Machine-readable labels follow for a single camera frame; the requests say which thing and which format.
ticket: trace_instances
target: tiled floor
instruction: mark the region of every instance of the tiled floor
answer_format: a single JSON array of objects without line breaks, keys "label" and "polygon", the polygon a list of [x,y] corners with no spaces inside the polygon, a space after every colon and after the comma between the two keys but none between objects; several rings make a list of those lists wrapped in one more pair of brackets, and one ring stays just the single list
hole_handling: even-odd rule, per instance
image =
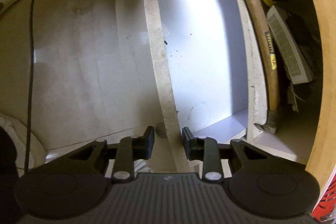
[{"label": "tiled floor", "polygon": [[[29,5],[0,17],[0,112],[24,124]],[[162,121],[146,31],[143,0],[36,0],[32,130],[47,150]]]}]

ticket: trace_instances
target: yellow sticker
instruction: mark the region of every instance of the yellow sticker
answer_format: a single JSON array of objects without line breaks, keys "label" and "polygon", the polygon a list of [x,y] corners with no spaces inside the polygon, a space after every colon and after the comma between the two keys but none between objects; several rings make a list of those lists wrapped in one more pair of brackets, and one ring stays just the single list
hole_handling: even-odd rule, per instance
[{"label": "yellow sticker", "polygon": [[265,36],[268,42],[268,49],[269,49],[269,59],[271,61],[271,67],[272,70],[275,70],[277,68],[277,60],[275,58],[275,53],[274,53],[274,48],[273,48],[273,43],[272,43],[272,38],[271,38],[271,33],[265,32]]}]

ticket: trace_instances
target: pant leg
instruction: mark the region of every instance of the pant leg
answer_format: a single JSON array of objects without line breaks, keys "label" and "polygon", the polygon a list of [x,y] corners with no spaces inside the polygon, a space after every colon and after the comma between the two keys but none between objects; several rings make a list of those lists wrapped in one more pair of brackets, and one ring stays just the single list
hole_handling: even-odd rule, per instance
[{"label": "pant leg", "polygon": [[16,165],[16,148],[6,131],[0,127],[0,223],[16,223],[22,216],[14,197],[19,179]]}]

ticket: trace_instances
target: white vented device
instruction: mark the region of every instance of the white vented device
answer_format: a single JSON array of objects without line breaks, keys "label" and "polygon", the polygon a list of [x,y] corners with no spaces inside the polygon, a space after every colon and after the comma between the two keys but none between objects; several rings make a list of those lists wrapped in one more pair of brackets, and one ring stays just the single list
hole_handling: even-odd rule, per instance
[{"label": "white vented device", "polygon": [[267,13],[267,21],[291,82],[295,84],[308,83],[314,75],[295,42],[286,24],[287,12],[272,6]]}]

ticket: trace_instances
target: wooden handle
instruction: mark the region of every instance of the wooden handle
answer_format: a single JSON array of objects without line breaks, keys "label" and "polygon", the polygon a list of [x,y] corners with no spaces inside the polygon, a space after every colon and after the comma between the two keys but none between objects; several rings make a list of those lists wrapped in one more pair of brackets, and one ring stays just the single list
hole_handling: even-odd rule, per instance
[{"label": "wooden handle", "polygon": [[280,102],[277,62],[267,19],[260,0],[245,0],[249,10],[264,67],[268,109],[276,111]]}]

